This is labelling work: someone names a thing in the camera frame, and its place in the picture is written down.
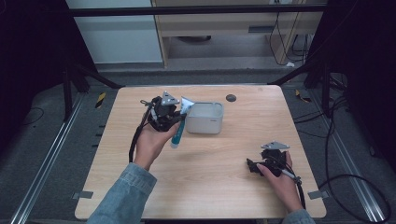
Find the black strap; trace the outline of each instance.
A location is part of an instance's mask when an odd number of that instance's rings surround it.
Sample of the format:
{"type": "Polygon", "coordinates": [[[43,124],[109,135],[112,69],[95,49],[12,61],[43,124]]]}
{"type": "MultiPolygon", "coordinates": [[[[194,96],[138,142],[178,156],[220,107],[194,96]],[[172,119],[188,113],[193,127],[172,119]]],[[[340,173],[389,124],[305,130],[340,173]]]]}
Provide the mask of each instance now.
{"type": "Polygon", "coordinates": [[[149,116],[151,108],[152,108],[152,104],[148,104],[148,110],[146,111],[145,116],[143,116],[142,122],[140,122],[140,125],[136,128],[136,132],[134,133],[134,138],[132,139],[131,147],[129,148],[129,162],[134,161],[134,148],[136,147],[137,139],[142,133],[143,127],[145,127],[145,122],[149,116]]]}

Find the wooden table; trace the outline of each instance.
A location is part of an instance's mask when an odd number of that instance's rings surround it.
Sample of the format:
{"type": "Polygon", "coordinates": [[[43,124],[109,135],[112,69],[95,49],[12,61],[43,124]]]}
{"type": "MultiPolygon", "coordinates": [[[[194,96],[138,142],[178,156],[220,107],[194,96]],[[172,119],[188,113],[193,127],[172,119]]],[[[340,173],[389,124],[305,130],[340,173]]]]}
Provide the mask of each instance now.
{"type": "Polygon", "coordinates": [[[184,131],[177,149],[170,141],[150,168],[158,178],[143,219],[272,218],[286,210],[264,177],[249,171],[246,158],[261,159],[261,145],[274,140],[290,146],[293,170],[303,180],[307,211],[324,217],[321,199],[310,200],[316,181],[278,86],[167,86],[120,89],[93,160],[84,191],[91,199],[78,201],[76,217],[90,216],[128,163],[134,131],[150,101],[168,91],[176,98],[220,102],[224,106],[219,134],[184,131]],[[236,96],[228,102],[226,95],[236,96]]]}

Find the floor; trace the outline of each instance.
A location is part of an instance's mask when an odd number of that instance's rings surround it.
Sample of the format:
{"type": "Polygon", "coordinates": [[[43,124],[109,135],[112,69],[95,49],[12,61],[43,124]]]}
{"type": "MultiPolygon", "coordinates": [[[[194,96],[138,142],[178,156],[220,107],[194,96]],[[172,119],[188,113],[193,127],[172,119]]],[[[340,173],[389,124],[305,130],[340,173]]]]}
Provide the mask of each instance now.
{"type": "MultiPolygon", "coordinates": [[[[128,86],[139,85],[186,85],[186,84],[265,84],[285,76],[294,68],[279,65],[268,48],[263,35],[212,36],[209,41],[196,41],[174,38],[166,68],[138,67],[129,72],[104,72],[102,75],[128,86]]],[[[301,47],[296,44],[295,52],[301,47]]],[[[289,52],[293,59],[302,58],[289,52]]],[[[66,138],[58,140],[59,150],[53,154],[51,148],[57,135],[64,128],[62,86],[55,86],[39,93],[26,117],[20,132],[9,145],[10,153],[0,160],[0,223],[9,223],[21,209],[26,196],[32,203],[25,209],[26,223],[80,223],[74,217],[77,200],[76,192],[82,190],[89,172],[101,133],[106,125],[108,114],[117,94],[102,83],[88,78],[91,89],[88,94],[73,90],[74,102],[81,102],[79,112],[69,129],[66,138]],[[95,108],[99,94],[106,93],[100,108],[95,108]],[[48,161],[49,169],[44,182],[37,187],[38,193],[29,195],[29,188],[36,181],[37,173],[42,172],[43,161],[48,161]]],[[[370,179],[385,195],[391,207],[395,207],[396,175],[381,158],[371,157],[367,142],[361,133],[347,105],[334,113],[335,131],[330,143],[326,144],[329,120],[318,117],[309,122],[298,120],[311,118],[320,110],[318,98],[320,87],[307,91],[300,76],[282,86],[290,113],[295,118],[296,128],[305,153],[318,184],[326,180],[325,163],[331,175],[351,173],[370,179]],[[296,97],[295,90],[312,100],[311,103],[296,97]]],[[[332,90],[332,98],[342,96],[332,90]]],[[[359,217],[368,218],[370,209],[378,208],[379,216],[388,214],[387,207],[377,193],[364,187],[364,183],[354,179],[338,179],[332,183],[334,195],[324,199],[328,215],[317,219],[317,223],[361,223],[340,208],[334,196],[359,217]]],[[[253,220],[201,220],[199,223],[252,223],[253,220]]],[[[149,223],[198,223],[197,221],[150,221],[149,223]]],[[[389,223],[396,223],[392,217],[389,223]]]]}

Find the metal bracket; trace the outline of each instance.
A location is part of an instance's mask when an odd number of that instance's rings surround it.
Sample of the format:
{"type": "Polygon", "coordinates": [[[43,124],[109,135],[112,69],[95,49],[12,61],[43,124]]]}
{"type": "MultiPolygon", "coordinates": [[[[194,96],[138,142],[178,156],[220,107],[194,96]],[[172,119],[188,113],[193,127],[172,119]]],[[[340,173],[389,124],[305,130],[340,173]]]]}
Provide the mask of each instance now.
{"type": "Polygon", "coordinates": [[[180,101],[169,94],[167,91],[163,92],[163,100],[161,101],[161,105],[177,105],[180,101]]]}
{"type": "Polygon", "coordinates": [[[265,149],[286,149],[286,148],[290,148],[290,147],[288,145],[278,143],[277,141],[273,141],[271,143],[262,145],[262,148],[265,148],[265,149]]]}
{"type": "Polygon", "coordinates": [[[92,195],[93,195],[92,191],[75,192],[72,195],[72,199],[80,199],[80,198],[91,199],[92,195]]]}
{"type": "Polygon", "coordinates": [[[308,196],[311,200],[314,200],[317,198],[322,198],[322,199],[329,198],[330,194],[326,190],[324,191],[317,190],[317,191],[308,192],[308,196]]]}

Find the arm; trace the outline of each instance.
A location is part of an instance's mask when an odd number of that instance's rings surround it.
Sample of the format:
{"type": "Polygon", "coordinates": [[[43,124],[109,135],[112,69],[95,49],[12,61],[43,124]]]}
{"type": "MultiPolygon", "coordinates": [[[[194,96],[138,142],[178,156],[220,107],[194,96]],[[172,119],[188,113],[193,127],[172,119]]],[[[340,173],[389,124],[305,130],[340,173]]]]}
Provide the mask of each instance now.
{"type": "Polygon", "coordinates": [[[178,124],[166,133],[158,133],[146,125],[136,144],[136,155],[87,223],[139,223],[156,178],[149,167],[160,155],[165,143],[175,135],[178,124]]]}
{"type": "MultiPolygon", "coordinates": [[[[291,167],[292,161],[289,152],[286,152],[286,162],[291,167]]],[[[257,164],[262,174],[274,189],[276,196],[285,204],[288,215],[283,223],[315,223],[311,216],[303,209],[294,181],[287,175],[281,174],[280,177],[274,176],[271,171],[257,164]]]]}

